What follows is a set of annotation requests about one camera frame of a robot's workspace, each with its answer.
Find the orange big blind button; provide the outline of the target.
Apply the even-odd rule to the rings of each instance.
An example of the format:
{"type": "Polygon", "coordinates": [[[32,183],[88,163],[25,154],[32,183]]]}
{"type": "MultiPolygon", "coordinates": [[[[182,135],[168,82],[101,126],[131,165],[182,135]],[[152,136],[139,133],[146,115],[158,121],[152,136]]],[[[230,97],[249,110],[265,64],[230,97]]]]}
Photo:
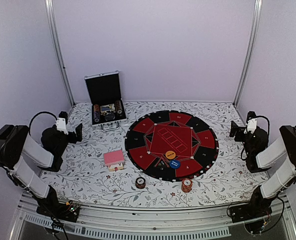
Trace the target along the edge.
{"type": "Polygon", "coordinates": [[[165,157],[169,160],[173,160],[176,157],[176,153],[172,150],[166,151],[165,157]]]}

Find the blue small blind button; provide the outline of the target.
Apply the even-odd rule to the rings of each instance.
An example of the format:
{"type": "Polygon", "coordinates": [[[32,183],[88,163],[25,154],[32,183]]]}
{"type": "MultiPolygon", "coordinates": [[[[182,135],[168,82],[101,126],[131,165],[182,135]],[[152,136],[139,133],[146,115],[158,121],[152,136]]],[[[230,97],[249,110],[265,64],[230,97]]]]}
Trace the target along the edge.
{"type": "Polygon", "coordinates": [[[169,166],[173,169],[178,169],[181,166],[181,164],[178,160],[172,159],[170,160],[169,166]]]}

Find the orange chip stack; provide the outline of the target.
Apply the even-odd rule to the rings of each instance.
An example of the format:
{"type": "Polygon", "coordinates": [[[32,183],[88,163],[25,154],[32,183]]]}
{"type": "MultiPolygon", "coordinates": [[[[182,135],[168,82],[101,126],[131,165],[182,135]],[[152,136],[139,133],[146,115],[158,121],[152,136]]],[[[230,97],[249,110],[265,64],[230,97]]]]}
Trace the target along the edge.
{"type": "Polygon", "coordinates": [[[182,180],[181,190],[184,193],[189,193],[192,190],[193,182],[189,178],[185,178],[182,180]]]}

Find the triangular all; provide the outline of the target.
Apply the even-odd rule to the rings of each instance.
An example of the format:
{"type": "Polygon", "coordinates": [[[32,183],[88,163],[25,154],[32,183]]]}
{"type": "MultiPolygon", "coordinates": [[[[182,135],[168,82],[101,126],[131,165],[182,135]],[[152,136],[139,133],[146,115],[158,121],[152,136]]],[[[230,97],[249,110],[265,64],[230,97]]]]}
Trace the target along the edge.
{"type": "Polygon", "coordinates": [[[155,168],[169,168],[169,161],[167,159],[164,159],[163,157],[159,158],[157,157],[156,158],[156,162],[154,164],[154,167],[155,168]]]}

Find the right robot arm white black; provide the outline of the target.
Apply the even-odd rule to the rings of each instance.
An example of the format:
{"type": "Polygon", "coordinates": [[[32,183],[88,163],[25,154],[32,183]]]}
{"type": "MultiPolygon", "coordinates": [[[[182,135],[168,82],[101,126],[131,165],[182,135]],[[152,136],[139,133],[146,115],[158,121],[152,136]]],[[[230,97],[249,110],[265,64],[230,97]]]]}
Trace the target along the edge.
{"type": "Polygon", "coordinates": [[[245,127],[231,122],[230,137],[243,143],[246,166],[251,173],[267,171],[278,159],[286,158],[266,182],[255,188],[248,204],[229,208],[234,222],[271,214],[273,200],[296,182],[296,126],[283,125],[280,134],[269,144],[269,133],[257,126],[256,118],[248,120],[245,127]]]}

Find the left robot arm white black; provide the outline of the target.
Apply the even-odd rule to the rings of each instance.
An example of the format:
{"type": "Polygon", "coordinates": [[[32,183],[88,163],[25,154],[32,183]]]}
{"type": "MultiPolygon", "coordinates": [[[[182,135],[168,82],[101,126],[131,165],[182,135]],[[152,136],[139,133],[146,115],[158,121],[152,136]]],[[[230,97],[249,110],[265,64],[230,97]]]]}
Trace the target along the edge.
{"type": "Polygon", "coordinates": [[[16,185],[31,192],[51,217],[58,217],[69,207],[58,201],[54,188],[41,180],[23,157],[31,158],[42,170],[58,172],[67,145],[82,141],[82,128],[82,124],[74,132],[56,126],[47,128],[42,133],[41,144],[31,137],[26,125],[6,124],[0,129],[0,167],[16,185]]]}

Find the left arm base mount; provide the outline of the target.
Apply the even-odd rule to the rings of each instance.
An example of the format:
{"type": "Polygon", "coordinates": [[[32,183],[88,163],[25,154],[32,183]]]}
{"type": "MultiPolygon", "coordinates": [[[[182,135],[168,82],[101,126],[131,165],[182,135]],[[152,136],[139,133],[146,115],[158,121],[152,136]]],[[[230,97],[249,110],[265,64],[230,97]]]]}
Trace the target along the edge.
{"type": "Polygon", "coordinates": [[[80,212],[80,205],[73,203],[72,201],[68,201],[66,203],[58,202],[54,204],[38,201],[36,212],[55,220],[64,220],[76,223],[80,212]]]}

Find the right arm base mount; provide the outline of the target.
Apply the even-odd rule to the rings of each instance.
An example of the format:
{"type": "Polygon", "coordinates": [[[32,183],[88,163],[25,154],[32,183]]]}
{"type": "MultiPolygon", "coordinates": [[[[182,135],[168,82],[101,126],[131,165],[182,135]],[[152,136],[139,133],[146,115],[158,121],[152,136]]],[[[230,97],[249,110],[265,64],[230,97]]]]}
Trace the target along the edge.
{"type": "Polygon", "coordinates": [[[271,220],[272,209],[266,207],[263,209],[251,208],[250,204],[229,205],[227,216],[231,218],[232,223],[244,223],[246,231],[252,235],[261,234],[271,220]]]}

